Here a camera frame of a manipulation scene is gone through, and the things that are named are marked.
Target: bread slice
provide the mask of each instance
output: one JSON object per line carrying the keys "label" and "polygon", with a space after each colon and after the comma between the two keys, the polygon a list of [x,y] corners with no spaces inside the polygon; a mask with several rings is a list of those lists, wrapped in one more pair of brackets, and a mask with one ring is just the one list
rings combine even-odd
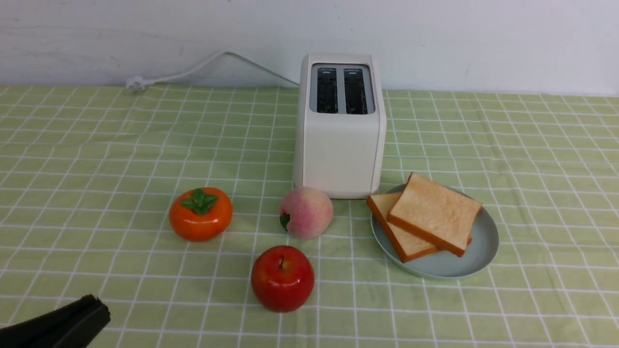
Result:
{"label": "bread slice", "polygon": [[401,194],[401,192],[373,194],[368,197],[366,203],[372,211],[372,215],[374,215],[383,228],[385,235],[389,238],[400,261],[406,263],[422,256],[436,253],[439,251],[439,248],[387,222],[387,212],[396,203],[398,198],[400,198]]}
{"label": "bread slice", "polygon": [[386,220],[462,257],[481,208],[482,203],[413,172]]}

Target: toaster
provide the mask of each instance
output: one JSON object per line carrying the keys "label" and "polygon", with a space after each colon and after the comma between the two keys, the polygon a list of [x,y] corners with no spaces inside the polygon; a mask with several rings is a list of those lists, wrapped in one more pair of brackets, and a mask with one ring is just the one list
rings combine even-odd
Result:
{"label": "toaster", "polygon": [[308,54],[301,63],[294,185],[333,199],[375,194],[387,119],[369,54]]}

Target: orange persimmon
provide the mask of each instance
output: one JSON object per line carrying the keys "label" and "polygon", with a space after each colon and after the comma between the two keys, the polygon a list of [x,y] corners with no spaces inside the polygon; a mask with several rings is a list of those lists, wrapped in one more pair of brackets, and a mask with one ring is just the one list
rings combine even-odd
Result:
{"label": "orange persimmon", "polygon": [[168,219],[174,232],[188,241],[207,241],[222,233],[232,221],[232,202],[218,188],[187,191],[170,207]]}

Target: peach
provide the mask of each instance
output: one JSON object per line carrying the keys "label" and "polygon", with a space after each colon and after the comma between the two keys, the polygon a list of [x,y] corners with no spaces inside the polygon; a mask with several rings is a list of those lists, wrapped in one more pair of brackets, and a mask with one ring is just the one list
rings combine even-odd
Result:
{"label": "peach", "polygon": [[319,189],[297,187],[284,196],[279,220],[292,235],[309,239],[323,233],[333,219],[331,199]]}

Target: light blue plate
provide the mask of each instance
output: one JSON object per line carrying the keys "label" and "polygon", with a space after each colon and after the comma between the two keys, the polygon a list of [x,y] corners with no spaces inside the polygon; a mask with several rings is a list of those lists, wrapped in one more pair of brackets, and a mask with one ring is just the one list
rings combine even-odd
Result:
{"label": "light blue plate", "polygon": [[[402,192],[406,184],[396,186],[386,193]],[[449,188],[452,191],[469,197],[468,195]],[[499,249],[499,233],[492,216],[482,208],[477,214],[471,231],[473,240],[468,245],[464,255],[459,258],[456,255],[443,250],[435,254],[424,256],[407,263],[402,263],[393,249],[391,242],[385,235],[378,220],[372,216],[372,231],[387,257],[396,265],[418,277],[429,279],[458,279],[471,276],[486,268],[495,258]]]}

